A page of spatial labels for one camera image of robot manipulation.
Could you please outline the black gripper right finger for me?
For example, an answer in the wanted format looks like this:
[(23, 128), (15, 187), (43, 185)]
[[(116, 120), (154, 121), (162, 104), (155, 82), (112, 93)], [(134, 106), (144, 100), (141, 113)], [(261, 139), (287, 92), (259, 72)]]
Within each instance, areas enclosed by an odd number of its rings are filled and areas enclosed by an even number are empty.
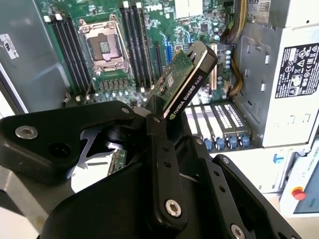
[(209, 155), (205, 143), (191, 134), (185, 114), (178, 117), (175, 129), (188, 216), (179, 238), (300, 238), (230, 158)]

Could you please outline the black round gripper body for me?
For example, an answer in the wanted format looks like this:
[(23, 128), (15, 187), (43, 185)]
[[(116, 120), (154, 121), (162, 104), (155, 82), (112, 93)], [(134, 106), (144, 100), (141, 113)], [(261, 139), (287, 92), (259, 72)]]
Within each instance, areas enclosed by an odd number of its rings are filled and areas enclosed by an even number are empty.
[(217, 157), (189, 153), (197, 169), (181, 175), (173, 149), (149, 149), (141, 160), (60, 203), (47, 219), (46, 239), (221, 238), (217, 208), (209, 194)]

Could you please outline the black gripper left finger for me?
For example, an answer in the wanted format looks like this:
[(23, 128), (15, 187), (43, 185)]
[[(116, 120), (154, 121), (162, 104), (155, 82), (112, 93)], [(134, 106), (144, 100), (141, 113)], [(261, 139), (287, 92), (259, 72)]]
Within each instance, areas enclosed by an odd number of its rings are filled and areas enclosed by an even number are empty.
[(2, 119), (0, 188), (26, 216), (49, 216), (75, 195), (75, 167), (116, 148), (127, 151), (126, 166), (149, 149), (175, 151), (158, 98), (150, 110), (113, 101)]

